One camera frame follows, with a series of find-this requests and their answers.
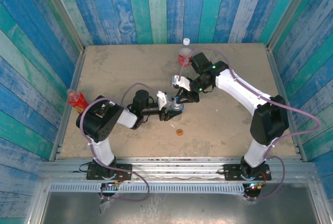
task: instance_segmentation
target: robotic arm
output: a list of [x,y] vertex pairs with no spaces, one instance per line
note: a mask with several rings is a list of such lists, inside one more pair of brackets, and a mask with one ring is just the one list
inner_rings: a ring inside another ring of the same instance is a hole
[[199,53],[191,60],[191,65],[199,77],[195,80],[174,76],[172,84],[179,88],[179,99],[177,103],[199,102],[199,93],[207,93],[209,87],[217,87],[226,91],[239,101],[253,116],[250,132],[253,137],[249,150],[241,160],[240,170],[245,179],[254,178],[261,170],[265,162],[267,150],[272,146],[274,140],[282,136],[289,127],[287,111],[283,108],[266,103],[266,101],[255,96],[244,86],[236,82],[241,81],[247,87],[255,90],[260,95],[271,100],[285,104],[281,96],[271,97],[236,75],[234,79],[226,63],[218,61],[213,64],[208,61],[203,53]]

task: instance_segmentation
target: wire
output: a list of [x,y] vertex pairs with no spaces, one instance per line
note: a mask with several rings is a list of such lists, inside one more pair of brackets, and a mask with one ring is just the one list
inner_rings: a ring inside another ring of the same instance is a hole
[[143,87],[146,87],[146,88],[148,88],[148,89],[154,91],[155,94],[158,93],[158,91],[154,90],[152,87],[150,87],[150,86],[148,86],[148,85],[145,85],[145,84],[140,83],[140,82],[134,83],[132,86],[129,87],[128,90],[126,90],[126,92],[124,93],[123,97],[121,98],[121,102],[120,102],[120,105],[121,105],[121,106],[123,106],[123,102],[124,102],[124,99],[125,99],[125,96],[127,95],[127,93],[128,93],[128,92],[129,92],[134,86],[137,86],[137,85],[141,85],[141,86],[143,86]]
[[278,156],[276,156],[276,155],[273,155],[273,156],[270,156],[270,157],[268,157],[268,159],[273,159],[273,158],[276,158],[276,159],[279,159],[280,160],[280,162],[281,162],[281,164],[282,164],[282,170],[283,170],[283,172],[282,172],[282,178],[281,178],[281,182],[280,182],[280,184],[277,186],[277,188],[272,192],[272,193],[270,193],[270,194],[268,194],[268,195],[265,195],[265,196],[262,196],[262,197],[249,197],[245,192],[244,192],[244,196],[247,198],[247,199],[249,199],[249,200],[251,200],[251,201],[254,201],[254,200],[257,200],[257,199],[260,199],[260,200],[263,200],[263,199],[267,199],[267,198],[269,198],[269,197],[272,197],[281,187],[282,187],[282,184],[283,184],[283,182],[284,182],[284,180],[285,180],[285,176],[286,176],[286,167],[285,167],[285,164],[284,164],[284,162],[283,162],[283,160],[280,158],[280,157],[278,157]]
[[88,163],[84,163],[84,164],[82,164],[82,165],[79,167],[79,171],[80,171],[81,173],[87,173],[88,170],[81,170],[81,167],[84,166],[84,165],[89,165],[89,164],[91,164],[91,163],[93,163],[93,162],[92,162],[92,161],[89,161]]
[[[269,146],[269,148],[267,149],[267,151],[265,152],[265,154],[264,154],[264,158],[265,158],[265,159],[266,159],[268,153],[269,153],[269,152],[271,151],[271,149],[273,148],[273,146],[274,146],[275,144],[277,144],[279,141],[281,141],[281,140],[283,140],[283,139],[285,139],[285,138],[288,138],[288,137],[294,136],[294,135],[301,135],[301,134],[309,134],[309,133],[312,133],[312,132],[317,131],[318,129],[320,129],[320,127],[322,126],[321,121],[320,121],[317,117],[315,117],[315,116],[313,116],[313,115],[311,115],[311,114],[309,114],[309,113],[307,113],[307,112],[305,112],[305,111],[302,111],[302,110],[300,110],[300,109],[293,108],[293,107],[290,107],[290,106],[287,106],[287,105],[284,105],[284,104],[280,104],[280,103],[274,102],[274,101],[272,101],[272,100],[270,100],[270,99],[268,99],[268,98],[262,96],[261,94],[259,94],[257,91],[253,90],[252,88],[250,88],[250,87],[247,86],[246,84],[244,84],[242,81],[239,80],[240,77],[237,76],[237,75],[234,73],[234,70],[233,70],[233,68],[232,68],[232,66],[231,66],[231,63],[230,63],[229,59],[228,59],[228,58],[227,58],[227,57],[226,57],[221,51],[219,51],[218,49],[216,49],[216,48],[211,48],[211,47],[201,47],[201,48],[195,49],[194,51],[192,51],[191,53],[189,53],[188,56],[187,56],[186,58],[192,56],[195,52],[197,52],[197,51],[201,51],[201,50],[203,50],[203,49],[207,49],[207,50],[210,50],[210,51],[213,51],[213,52],[218,53],[218,54],[219,54],[219,55],[220,55],[220,56],[226,61],[226,63],[228,64],[228,66],[229,66],[229,70],[230,70],[230,74],[231,74],[231,76],[233,77],[233,79],[234,79],[237,83],[239,83],[242,87],[244,87],[245,89],[247,89],[248,91],[250,91],[252,94],[254,94],[255,96],[257,96],[258,98],[260,98],[260,99],[262,99],[262,100],[264,100],[264,101],[266,101],[266,102],[268,102],[268,103],[270,103],[270,104],[276,105],[276,106],[278,106],[278,107],[285,108],[285,109],[287,109],[287,110],[294,111],[294,112],[300,113],[300,114],[302,114],[302,115],[305,115],[305,116],[307,116],[307,117],[310,117],[310,118],[312,118],[314,121],[317,122],[317,126],[316,126],[315,128],[313,128],[313,129],[309,129],[309,130],[305,130],[305,131],[301,131],[301,132],[296,132],[296,133],[286,134],[286,135],[283,135],[283,136],[281,136],[281,137],[275,139],[275,140],[271,143],[271,145]],[[182,68],[181,68],[181,72],[180,72],[179,80],[181,79],[181,75],[182,75],[183,69],[184,69],[184,64],[182,65]]]
[[85,115],[87,114],[88,110],[94,106],[96,103],[99,103],[99,102],[102,102],[102,101],[110,101],[114,104],[117,104],[116,101],[114,101],[113,99],[111,98],[108,98],[108,97],[102,97],[102,98],[99,98],[95,101],[93,101],[92,103],[90,103],[86,109],[82,112],[82,115],[81,115],[81,120],[80,120],[80,131],[81,131],[81,134],[88,140],[89,142],[89,146],[90,146],[90,150],[92,151],[93,155],[94,155],[94,160],[100,164],[101,166],[107,168],[107,169],[111,169],[111,170],[115,170],[115,171],[120,171],[120,172],[126,172],[126,173],[131,173],[133,175],[136,175],[138,176],[141,180],[143,180],[143,182],[147,185],[147,193],[144,197],[140,198],[140,199],[126,199],[126,198],[121,198],[121,197],[105,197],[103,195],[103,189],[101,191],[101,197],[103,199],[107,198],[108,200],[110,199],[114,199],[114,200],[120,200],[120,201],[126,201],[126,202],[142,202],[144,200],[146,200],[148,197],[149,197],[149,192],[150,192],[150,187],[149,187],[149,184],[147,182],[147,180],[145,178],[143,178],[141,175],[139,175],[137,172],[134,172],[134,171],[130,171],[130,170],[127,170],[127,169],[122,169],[122,168],[113,168],[113,167],[109,167],[107,166],[106,164],[102,163],[102,161],[97,157],[95,151],[94,151],[94,147],[93,147],[93,144],[92,144],[92,140],[87,137],[83,131],[83,119],[85,117]]

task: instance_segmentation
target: teal wooden plank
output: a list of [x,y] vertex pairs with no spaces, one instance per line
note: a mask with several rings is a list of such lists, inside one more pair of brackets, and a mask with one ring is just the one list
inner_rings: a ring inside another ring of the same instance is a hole
[[[312,96],[302,107],[301,110],[312,115],[317,115],[333,102],[333,80],[327,83],[317,94]],[[309,119],[307,116],[293,113],[296,126],[299,128]]]
[[0,31],[0,56],[40,92],[60,113],[63,112],[65,102],[58,92],[46,81],[2,31]]
[[0,111],[0,137],[49,159],[53,144],[23,124]]
[[52,12],[53,16],[55,17],[55,19],[57,20],[57,22],[58,22],[59,26],[61,27],[62,31],[66,35],[68,41],[72,45],[72,47],[73,47],[76,55],[79,56],[80,51],[78,50],[78,47],[74,43],[73,38],[72,38],[71,34],[69,33],[67,27],[65,26],[65,24],[64,24],[61,16],[59,15],[59,13],[58,13],[58,11],[56,9],[56,7],[54,6],[54,4],[52,3],[51,0],[45,0],[45,2],[47,4],[48,8],[51,10],[51,12]]
[[297,72],[295,77],[290,81],[286,87],[286,94],[288,98],[292,98],[297,91],[313,76],[317,70],[324,65],[325,62],[332,56],[333,46],[333,33],[326,39],[326,41],[319,47],[313,56],[306,62],[306,64]]
[[51,28],[53,34],[58,39],[59,43],[61,44],[62,48],[67,53],[68,57],[71,59],[71,61],[76,65],[76,62],[79,57],[79,53],[77,50],[73,48],[73,46],[70,44],[68,38],[62,31],[60,25],[58,24],[56,18],[53,16],[50,8],[47,6],[47,3],[45,0],[33,0],[38,10],[41,12],[42,16],[44,17],[45,21]]
[[84,46],[93,45],[93,40],[75,0],[62,0]]
[[38,175],[45,159],[0,138],[0,164]]
[[23,53],[39,73],[55,88],[62,99],[66,100],[66,85],[1,4],[0,29],[16,45],[20,52]]
[[58,129],[0,83],[0,110],[54,143]]
[[114,12],[112,0],[94,0],[100,21],[103,25],[108,44],[122,44],[117,17]]
[[302,0],[301,3],[299,4],[299,6],[297,7],[296,11],[292,15],[292,17],[291,17],[290,21],[288,22],[285,30],[283,31],[282,35],[280,36],[279,40],[277,41],[277,43],[276,43],[276,45],[275,45],[275,47],[273,49],[274,56],[278,53],[278,51],[279,51],[282,43],[286,39],[286,37],[289,34],[289,32],[291,31],[293,25],[298,20],[298,18],[300,17],[300,15],[302,14],[302,12],[304,11],[304,9],[307,6],[307,4],[308,4],[309,1],[310,0]]
[[279,23],[283,13],[287,9],[289,3],[291,0],[278,0],[276,2],[276,5],[271,13],[270,18],[267,21],[267,24],[261,33],[261,36],[259,38],[260,43],[267,44],[271,35],[273,34],[277,24]]
[[149,0],[152,43],[168,43],[167,0]]
[[198,43],[212,43],[221,0],[203,0]]
[[185,0],[183,38],[198,43],[203,0]]
[[227,43],[240,0],[222,0],[213,43]]
[[279,65],[281,61],[286,61],[285,56],[288,54],[291,46],[300,35],[301,31],[306,28],[308,21],[311,19],[313,14],[317,11],[320,4],[323,0],[310,0],[301,13],[298,20],[293,25],[292,29],[290,30],[289,34],[287,35],[286,39],[282,43],[278,53],[275,56],[276,64]]
[[136,36],[139,44],[151,44],[151,23],[148,0],[131,0]]
[[322,0],[318,9],[284,56],[284,60],[277,63],[284,86],[290,82],[333,32],[332,20],[333,0]]
[[[324,132],[328,130],[329,128],[333,127],[333,104],[327,106],[325,109],[323,109],[321,112],[319,112],[316,117],[322,122],[322,127],[315,132],[309,133],[309,134],[303,134],[300,135],[302,143],[306,143],[310,139],[316,137],[321,132]],[[317,123],[315,121],[307,121],[305,124],[303,124],[298,130],[299,131],[305,131],[308,129],[314,129],[317,126]]]
[[259,0],[240,0],[233,27],[229,36],[229,43],[241,43],[245,37],[254,10]]
[[[64,68],[68,69],[70,74],[74,73],[74,63],[71,61],[68,54],[61,46],[61,43],[53,33],[50,26],[47,24],[45,18],[36,7],[33,0],[2,0],[2,4],[8,10],[8,12],[12,14],[13,18],[15,18],[13,13],[14,11],[17,13],[17,8],[19,10],[23,9],[26,16],[28,16],[28,20],[31,20],[31,24],[25,26],[27,29],[24,29],[24,32],[27,34],[27,30],[36,27],[39,33],[44,37],[44,42],[49,43],[51,49],[53,49],[53,51],[57,54],[59,60],[63,63]],[[25,15],[16,15],[17,17],[25,17]]]
[[2,218],[0,224],[24,224],[24,218]]
[[168,43],[183,42],[184,7],[185,0],[166,0]]
[[25,218],[31,199],[28,195],[0,192],[0,218]]
[[131,0],[112,0],[124,44],[137,44]]
[[33,195],[38,176],[0,165],[0,191]]
[[329,128],[323,133],[312,138],[305,144],[303,149],[307,160],[312,160],[320,155],[326,154],[333,150],[333,128]]
[[256,43],[274,9],[277,0],[259,0],[247,28],[243,43]]
[[0,83],[55,127],[59,127],[61,114],[1,56]]

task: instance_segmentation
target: plastic bottle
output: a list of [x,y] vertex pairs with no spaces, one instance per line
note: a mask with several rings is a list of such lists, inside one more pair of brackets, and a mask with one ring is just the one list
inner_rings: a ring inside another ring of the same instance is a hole
[[183,39],[183,47],[179,50],[178,53],[178,60],[179,60],[179,64],[183,65],[183,63],[185,62],[185,67],[189,66],[189,62],[191,61],[192,57],[188,57],[188,54],[190,54],[192,52],[192,49],[189,47],[189,38],[184,38]]
[[81,114],[85,108],[89,105],[87,100],[84,98],[81,92],[68,89],[67,90],[67,101],[68,103],[74,107],[79,114]]
[[[183,111],[184,110],[184,104],[183,103],[181,103],[181,104],[176,103],[177,100],[178,100],[178,97],[176,97],[175,100],[173,100],[173,102],[170,105],[170,110],[172,110],[172,111]],[[171,120],[179,121],[181,118],[182,118],[182,114],[171,118]]]

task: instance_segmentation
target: red bottle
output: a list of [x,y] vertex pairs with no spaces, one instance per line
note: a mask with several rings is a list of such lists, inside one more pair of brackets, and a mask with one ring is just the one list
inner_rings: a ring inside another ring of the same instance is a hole
[[79,114],[81,114],[86,107],[88,107],[89,103],[84,98],[83,94],[81,92],[68,89],[67,90],[67,101],[68,103],[74,107]]

